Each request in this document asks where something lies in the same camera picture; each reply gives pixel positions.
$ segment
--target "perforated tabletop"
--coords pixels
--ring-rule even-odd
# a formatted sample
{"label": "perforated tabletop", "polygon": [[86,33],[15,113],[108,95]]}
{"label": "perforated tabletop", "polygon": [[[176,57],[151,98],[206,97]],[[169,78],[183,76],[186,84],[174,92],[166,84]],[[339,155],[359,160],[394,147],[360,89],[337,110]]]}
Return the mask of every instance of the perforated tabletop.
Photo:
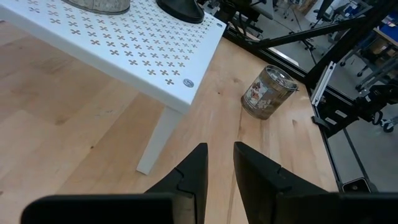
{"label": "perforated tabletop", "polygon": [[188,111],[225,28],[209,14],[201,24],[180,21],[155,0],[131,1],[129,12],[117,16],[94,14],[61,0],[7,0],[0,2],[0,14],[182,113]]}

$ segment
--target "gray floor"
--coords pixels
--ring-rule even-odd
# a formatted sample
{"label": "gray floor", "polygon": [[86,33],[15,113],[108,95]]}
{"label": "gray floor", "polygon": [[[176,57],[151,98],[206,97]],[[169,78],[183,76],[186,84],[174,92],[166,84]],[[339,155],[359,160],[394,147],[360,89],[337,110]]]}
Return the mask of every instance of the gray floor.
{"label": "gray floor", "polygon": [[[264,30],[260,38],[280,37],[287,35],[290,30],[297,32],[309,29],[309,22],[303,15],[299,12],[296,12],[296,15],[300,25],[298,25],[296,20],[291,21],[291,19],[295,18],[292,11],[288,19],[283,18],[282,11],[275,12],[273,21],[260,17],[257,26]],[[314,44],[318,48],[313,51],[313,54],[315,59],[319,60],[322,57],[321,54],[330,46],[330,43],[326,36],[320,36],[314,38]],[[314,62],[304,47],[303,43],[295,42],[276,48],[298,61],[304,70],[309,71],[314,66]],[[359,58],[351,58],[347,61],[345,67],[337,66],[329,84],[348,96],[356,98],[358,92],[354,87],[366,75],[371,73],[370,70],[367,70],[361,78],[358,78],[356,74],[364,66],[365,64]],[[391,118],[398,114],[398,105],[389,105],[384,108],[383,112],[386,118]],[[398,191],[398,130],[393,133],[385,133],[380,126],[373,126],[371,123],[360,120],[348,126],[347,131],[369,178],[378,190],[381,192]],[[344,133],[341,131],[332,136],[329,139],[329,143],[342,181],[348,182],[362,177],[363,175]]]}

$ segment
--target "label on jar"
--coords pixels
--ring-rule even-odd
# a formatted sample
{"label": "label on jar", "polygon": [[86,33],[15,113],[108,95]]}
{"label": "label on jar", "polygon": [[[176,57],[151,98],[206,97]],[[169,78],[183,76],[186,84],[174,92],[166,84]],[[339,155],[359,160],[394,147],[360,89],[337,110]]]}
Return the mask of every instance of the label on jar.
{"label": "label on jar", "polygon": [[270,90],[267,86],[265,86],[261,81],[260,78],[257,77],[250,88],[245,93],[244,97],[245,100],[249,103],[252,107],[257,107],[261,109],[265,109],[271,102],[271,99],[263,99],[264,94],[269,91],[272,94],[273,91]]}

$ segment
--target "wooden workbench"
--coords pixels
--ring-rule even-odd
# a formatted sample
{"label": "wooden workbench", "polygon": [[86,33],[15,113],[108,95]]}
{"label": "wooden workbench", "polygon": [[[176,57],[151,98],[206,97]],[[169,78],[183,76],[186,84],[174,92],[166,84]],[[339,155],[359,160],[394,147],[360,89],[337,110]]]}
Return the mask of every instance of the wooden workbench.
{"label": "wooden workbench", "polygon": [[233,170],[243,141],[286,169],[337,190],[305,87],[267,121],[240,97],[267,64],[222,39],[183,119],[150,175],[136,166],[163,105],[0,23],[0,223],[48,194],[139,193],[199,142],[209,146],[207,223],[247,223]]}

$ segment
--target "black metal frame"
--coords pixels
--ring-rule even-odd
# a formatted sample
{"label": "black metal frame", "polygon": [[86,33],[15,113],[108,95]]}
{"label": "black metal frame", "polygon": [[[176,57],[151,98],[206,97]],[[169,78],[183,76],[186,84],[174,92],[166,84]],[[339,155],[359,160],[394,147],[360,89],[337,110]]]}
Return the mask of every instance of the black metal frame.
{"label": "black metal frame", "polygon": [[[223,12],[222,10],[220,10],[221,13],[218,13],[218,15],[221,16],[218,16],[218,18],[221,19],[223,22],[228,23],[228,21],[230,21],[229,18],[232,18],[235,12],[238,11],[238,9],[233,8],[233,3],[226,4],[225,1],[221,3],[221,7],[225,5],[228,6],[228,10],[226,10],[227,12]],[[375,5],[371,10],[369,10],[366,17],[350,19],[346,22],[340,22],[339,24],[326,26],[326,28],[317,28],[310,31],[304,31],[284,37],[278,37],[272,40],[263,40],[258,43],[246,41],[241,37],[242,34],[240,33],[240,31],[232,27],[226,29],[226,31],[224,32],[224,37],[244,48],[245,50],[249,51],[253,55],[263,59],[264,61],[285,70],[293,78],[295,78],[299,82],[304,83],[307,87],[308,94],[311,95],[312,90],[316,87],[316,84],[321,78],[322,72],[325,67],[330,62],[338,63],[352,48],[354,48],[354,46],[364,36],[370,33],[374,27],[379,25],[379,23],[396,6],[398,6],[398,1],[383,0]],[[318,35],[345,29],[350,30],[332,49],[330,49],[322,57],[322,59],[309,72],[306,72],[302,68],[281,57],[272,50],[267,49],[267,47],[288,44],[290,42],[305,40],[310,37],[315,37]],[[335,166],[327,139],[350,125],[352,122],[359,119],[359,115],[355,109],[355,102],[344,93],[334,89],[331,86],[327,86],[323,94],[322,102],[318,105],[318,108],[313,106],[313,109],[315,115],[319,118],[330,118],[336,122],[335,125],[328,127],[319,126],[319,128],[325,143],[326,151],[328,153],[333,173],[335,175],[338,189],[339,191],[342,191],[343,183],[341,182],[340,175]]]}

